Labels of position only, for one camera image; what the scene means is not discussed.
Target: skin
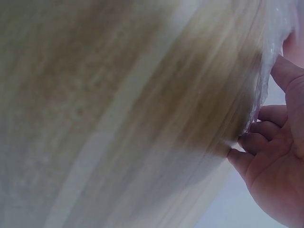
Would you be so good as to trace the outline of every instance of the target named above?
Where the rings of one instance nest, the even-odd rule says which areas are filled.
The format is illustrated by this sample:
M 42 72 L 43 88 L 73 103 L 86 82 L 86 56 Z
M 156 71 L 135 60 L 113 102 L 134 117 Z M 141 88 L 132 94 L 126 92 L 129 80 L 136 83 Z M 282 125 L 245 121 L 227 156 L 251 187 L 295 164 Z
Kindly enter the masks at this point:
M 279 56 L 272 70 L 286 105 L 264 106 L 228 160 L 256 203 L 290 228 L 304 228 L 304 69 Z

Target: wood grain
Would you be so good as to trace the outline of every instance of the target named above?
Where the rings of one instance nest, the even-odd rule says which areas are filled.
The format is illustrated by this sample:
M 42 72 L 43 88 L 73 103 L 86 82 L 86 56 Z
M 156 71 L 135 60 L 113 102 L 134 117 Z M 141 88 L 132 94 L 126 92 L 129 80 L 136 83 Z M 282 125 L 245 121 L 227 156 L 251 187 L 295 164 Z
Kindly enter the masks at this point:
M 193 227 L 251 111 L 263 2 L 0 4 L 0 226 Z

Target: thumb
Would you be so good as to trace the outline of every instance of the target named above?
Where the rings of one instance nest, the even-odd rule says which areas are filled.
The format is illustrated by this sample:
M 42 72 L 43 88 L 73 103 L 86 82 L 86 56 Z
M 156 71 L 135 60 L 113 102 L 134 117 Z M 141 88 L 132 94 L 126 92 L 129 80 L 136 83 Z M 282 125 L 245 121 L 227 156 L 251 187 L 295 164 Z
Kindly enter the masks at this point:
M 286 93 L 288 120 L 299 157 L 304 157 L 304 69 L 279 56 L 271 74 Z
M 254 159 L 254 156 L 250 153 L 231 149 L 228 156 L 228 161 L 238 171 L 241 177 L 245 180 L 247 170 Z

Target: wooden board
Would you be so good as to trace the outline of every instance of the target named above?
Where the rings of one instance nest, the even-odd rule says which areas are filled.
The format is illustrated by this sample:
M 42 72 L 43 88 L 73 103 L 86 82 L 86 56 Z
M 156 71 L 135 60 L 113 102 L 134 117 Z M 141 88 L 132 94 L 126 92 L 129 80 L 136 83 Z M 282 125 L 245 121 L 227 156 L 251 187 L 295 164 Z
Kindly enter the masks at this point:
M 0 227 L 193 227 L 252 107 L 262 1 L 0 4 Z

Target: plastic bag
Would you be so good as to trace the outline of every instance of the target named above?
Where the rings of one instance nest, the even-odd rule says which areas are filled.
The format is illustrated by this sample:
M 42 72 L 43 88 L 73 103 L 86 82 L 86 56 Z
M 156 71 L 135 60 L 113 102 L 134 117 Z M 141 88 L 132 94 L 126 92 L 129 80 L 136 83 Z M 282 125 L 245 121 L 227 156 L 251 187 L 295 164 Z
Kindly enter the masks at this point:
M 257 80 L 254 106 L 251 112 L 250 122 L 245 131 L 248 131 L 251 122 L 257 121 L 258 111 L 267 97 L 268 80 L 271 69 L 277 56 L 282 52 L 283 42 L 293 29 L 297 28 L 297 16 L 295 13 L 295 0 L 267 0 L 266 24 L 264 48 L 262 54 L 262 66 Z

